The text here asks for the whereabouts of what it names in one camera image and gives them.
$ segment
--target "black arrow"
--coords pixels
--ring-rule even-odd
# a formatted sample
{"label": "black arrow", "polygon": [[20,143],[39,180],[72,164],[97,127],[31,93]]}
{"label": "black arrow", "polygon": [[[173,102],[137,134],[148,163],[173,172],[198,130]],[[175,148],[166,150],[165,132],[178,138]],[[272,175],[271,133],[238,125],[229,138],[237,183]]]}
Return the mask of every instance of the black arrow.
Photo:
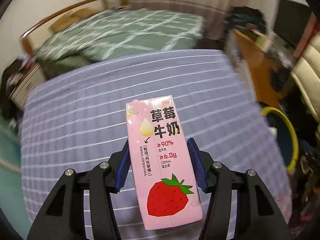
{"label": "black arrow", "polygon": [[[149,138],[151,138],[151,136],[150,136]],[[148,143],[149,138],[148,138],[147,140],[145,140],[144,142],[145,142],[145,143]]]}

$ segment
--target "green patterned blanket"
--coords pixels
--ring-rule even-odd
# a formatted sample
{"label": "green patterned blanket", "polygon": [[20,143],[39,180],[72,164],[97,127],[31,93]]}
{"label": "green patterned blanket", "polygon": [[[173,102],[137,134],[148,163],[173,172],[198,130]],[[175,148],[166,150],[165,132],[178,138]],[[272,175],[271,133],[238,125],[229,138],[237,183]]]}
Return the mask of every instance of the green patterned blanket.
{"label": "green patterned blanket", "polygon": [[201,16],[186,13],[104,11],[53,35],[35,56],[50,62],[74,56],[98,62],[150,51],[191,49],[202,36],[202,25]]}

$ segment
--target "strawberry illustration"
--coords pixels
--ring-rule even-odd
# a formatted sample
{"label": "strawberry illustration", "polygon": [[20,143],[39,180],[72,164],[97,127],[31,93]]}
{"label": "strawberry illustration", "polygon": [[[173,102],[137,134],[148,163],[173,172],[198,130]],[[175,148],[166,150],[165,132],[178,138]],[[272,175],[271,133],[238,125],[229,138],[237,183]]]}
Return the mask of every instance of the strawberry illustration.
{"label": "strawberry illustration", "polygon": [[194,194],[192,186],[182,185],[172,174],[172,179],[161,179],[149,191],[147,209],[148,214],[155,217],[171,216],[178,213],[188,203],[187,194]]}

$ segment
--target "pillow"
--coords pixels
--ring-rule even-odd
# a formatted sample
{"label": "pillow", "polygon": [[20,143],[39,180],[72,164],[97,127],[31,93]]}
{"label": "pillow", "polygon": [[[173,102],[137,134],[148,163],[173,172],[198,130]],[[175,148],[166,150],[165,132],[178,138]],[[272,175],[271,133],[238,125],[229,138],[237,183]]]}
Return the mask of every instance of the pillow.
{"label": "pillow", "polygon": [[72,15],[70,13],[66,13],[65,15],[61,16],[58,20],[56,20],[49,28],[54,33],[58,33],[80,20],[80,17]]}
{"label": "pillow", "polygon": [[86,7],[75,11],[73,14],[71,14],[71,16],[80,17],[81,19],[87,19],[102,11],[102,9],[93,9]]}

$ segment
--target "beige chair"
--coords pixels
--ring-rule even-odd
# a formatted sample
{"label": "beige chair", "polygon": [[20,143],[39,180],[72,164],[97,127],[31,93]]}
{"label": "beige chair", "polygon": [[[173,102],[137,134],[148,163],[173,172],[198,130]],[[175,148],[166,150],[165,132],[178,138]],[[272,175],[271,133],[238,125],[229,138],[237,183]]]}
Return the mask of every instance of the beige chair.
{"label": "beige chair", "polygon": [[320,33],[312,38],[291,72],[302,99],[317,122],[320,122]]}

